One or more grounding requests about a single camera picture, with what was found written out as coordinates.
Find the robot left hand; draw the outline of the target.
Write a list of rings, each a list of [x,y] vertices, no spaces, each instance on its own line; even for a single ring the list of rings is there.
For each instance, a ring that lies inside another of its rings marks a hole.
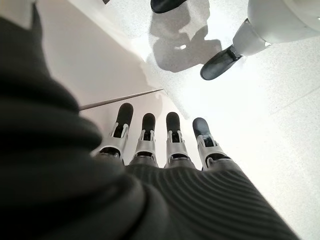
[[[295,240],[297,235],[213,139],[193,130],[198,170],[168,113],[167,162],[144,115],[137,150],[123,151],[133,106],[120,106],[107,145],[52,79],[34,0],[0,3],[0,237],[3,240]]]

